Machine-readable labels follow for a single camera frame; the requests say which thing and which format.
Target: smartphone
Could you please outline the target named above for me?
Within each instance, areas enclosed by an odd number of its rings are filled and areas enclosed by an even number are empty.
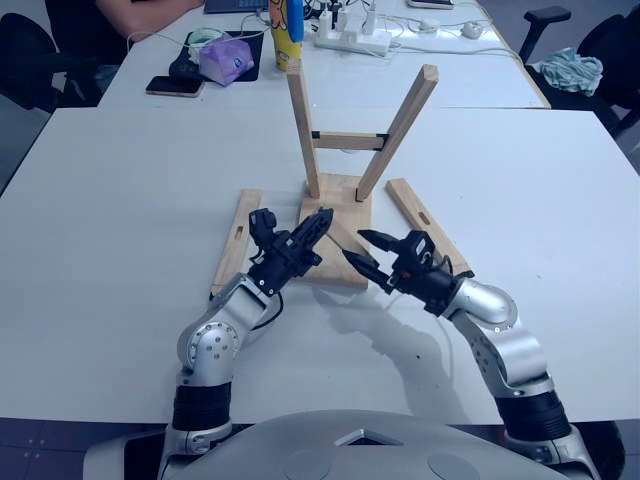
[[[453,0],[407,0],[407,5],[416,8],[441,8],[451,10]]]
[[[204,87],[204,80],[180,77],[153,77],[147,85],[150,95],[171,95],[176,97],[197,97]]]

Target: purple tissue box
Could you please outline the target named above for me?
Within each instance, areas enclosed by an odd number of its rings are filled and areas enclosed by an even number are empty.
[[[249,44],[228,34],[202,47],[199,60],[200,75],[225,87],[254,65]]]

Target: laptop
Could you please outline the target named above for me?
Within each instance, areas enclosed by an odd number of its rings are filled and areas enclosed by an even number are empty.
[[[269,0],[206,0],[204,13],[255,12],[268,10]]]

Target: person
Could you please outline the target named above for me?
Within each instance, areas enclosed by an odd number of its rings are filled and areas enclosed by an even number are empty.
[[[94,74],[104,93],[127,55],[134,32],[156,32],[204,0],[45,0],[51,33],[61,52],[95,58]],[[139,41],[146,35],[134,35]]]

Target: wooden plank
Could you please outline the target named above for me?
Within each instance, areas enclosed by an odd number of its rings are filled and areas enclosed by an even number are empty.
[[[471,267],[469,267],[465,258],[449,237],[447,237],[444,230],[438,225],[404,178],[389,180],[386,189],[405,218],[409,221],[411,228],[414,230],[424,230],[429,234],[433,243],[436,245],[434,252],[436,262],[440,262],[445,255],[448,255],[451,260],[454,275],[471,271]]]
[[[290,58],[287,62],[287,82],[289,83],[293,114],[296,117],[296,126],[298,127],[298,136],[302,147],[304,168],[307,171],[309,196],[318,198],[320,196],[318,161],[316,160],[316,151],[313,148],[313,139],[311,138],[311,113],[307,87],[304,83],[304,74],[302,72],[302,62],[299,58]]]
[[[384,146],[386,134],[311,132],[315,148],[337,148],[344,150],[380,150]]]
[[[356,237],[358,232],[352,232],[345,227],[339,220],[336,220],[335,215],[331,221],[331,226],[327,232],[327,237],[335,243],[340,250],[348,250],[358,255],[364,255],[365,257],[373,258],[369,255],[369,250],[362,245],[362,242],[366,242],[362,237]]]
[[[438,69],[433,65],[423,65],[418,72],[418,76],[411,85],[407,96],[398,109],[395,118],[387,133],[389,138],[380,152],[376,152],[364,172],[360,183],[356,199],[361,202],[366,199],[375,187],[376,182],[382,176],[384,169],[391,161],[391,157],[400,146],[405,135],[413,125],[414,120],[422,110],[425,102],[438,84]]]
[[[342,224],[352,236],[360,229],[371,228],[371,199],[356,202],[356,187],[360,177],[350,175],[320,174],[320,198],[303,198],[299,221],[314,213],[318,208],[333,208],[333,218]],[[322,257],[322,263],[313,267],[303,277],[310,282],[367,288],[367,279],[349,265],[340,248],[325,236],[314,247]]]
[[[261,200],[262,190],[242,190],[213,280],[212,294],[218,293],[242,269],[249,244],[249,213],[260,207]]]

